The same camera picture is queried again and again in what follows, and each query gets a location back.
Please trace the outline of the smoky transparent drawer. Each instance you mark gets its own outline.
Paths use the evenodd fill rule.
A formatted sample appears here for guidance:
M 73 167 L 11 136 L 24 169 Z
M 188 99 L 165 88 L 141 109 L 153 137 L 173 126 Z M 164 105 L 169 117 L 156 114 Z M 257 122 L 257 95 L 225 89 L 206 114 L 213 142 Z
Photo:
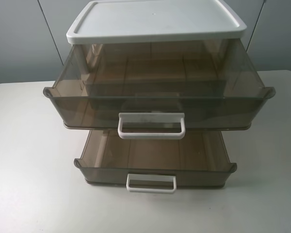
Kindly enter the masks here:
M 70 129 L 246 130 L 275 95 L 239 39 L 74 45 L 45 87 Z
M 180 140 L 129 140 L 115 130 L 91 130 L 74 165 L 90 184 L 142 192 L 220 188 L 237 170 L 220 131 L 188 131 Z

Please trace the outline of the white plastic drawer cabinet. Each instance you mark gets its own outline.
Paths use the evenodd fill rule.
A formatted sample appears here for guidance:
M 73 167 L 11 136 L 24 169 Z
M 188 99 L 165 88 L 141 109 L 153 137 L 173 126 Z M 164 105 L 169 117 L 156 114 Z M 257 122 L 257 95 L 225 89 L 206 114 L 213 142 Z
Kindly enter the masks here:
M 65 66 L 82 74 L 100 61 L 125 66 L 145 57 L 156 42 L 239 39 L 246 24 L 223 0 L 94 0 L 66 33 L 71 45 Z

